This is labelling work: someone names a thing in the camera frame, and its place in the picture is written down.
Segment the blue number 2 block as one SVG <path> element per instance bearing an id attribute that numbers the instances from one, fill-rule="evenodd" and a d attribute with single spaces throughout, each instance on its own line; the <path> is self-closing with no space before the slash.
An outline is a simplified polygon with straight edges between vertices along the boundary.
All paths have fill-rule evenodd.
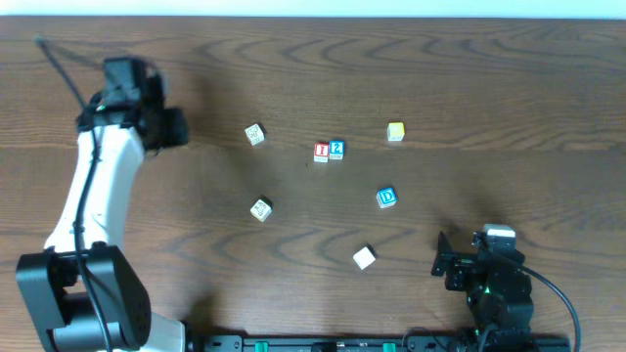
<path id="1" fill-rule="evenodd" d="M 345 144 L 343 141 L 329 141 L 329 159 L 342 160 L 344 158 Z"/>

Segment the red letter I block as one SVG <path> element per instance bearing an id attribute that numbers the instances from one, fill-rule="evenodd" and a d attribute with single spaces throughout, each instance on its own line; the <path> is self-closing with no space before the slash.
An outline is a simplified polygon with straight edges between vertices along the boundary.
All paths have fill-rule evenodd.
<path id="1" fill-rule="evenodd" d="M 315 162 L 323 162 L 326 163 L 330 158 L 330 144 L 329 143 L 316 143 L 314 146 L 314 156 L 313 159 Z"/>

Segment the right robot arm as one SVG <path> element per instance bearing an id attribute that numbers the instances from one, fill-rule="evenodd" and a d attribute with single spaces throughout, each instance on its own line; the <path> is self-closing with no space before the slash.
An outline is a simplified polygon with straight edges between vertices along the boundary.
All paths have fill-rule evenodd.
<path id="1" fill-rule="evenodd" d="M 515 248 L 515 231 L 487 224 L 473 234 L 476 253 L 452 248 L 444 233 L 437 239 L 431 274 L 445 279 L 445 288 L 461 291 L 475 327 L 456 333 L 449 351 L 521 351 L 531 344 L 534 304 L 530 277 L 519 266 L 524 255 Z"/>

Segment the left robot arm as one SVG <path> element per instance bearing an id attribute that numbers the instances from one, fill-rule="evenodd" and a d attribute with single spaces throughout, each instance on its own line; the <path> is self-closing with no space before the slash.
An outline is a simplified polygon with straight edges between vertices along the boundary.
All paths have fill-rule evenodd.
<path id="1" fill-rule="evenodd" d="M 104 61 L 105 87 L 77 118 L 78 159 L 61 218 L 16 280 L 47 351 L 184 351 L 183 323 L 155 313 L 124 256 L 136 173 L 149 151 L 188 142 L 183 112 L 165 105 L 153 65 Z"/>

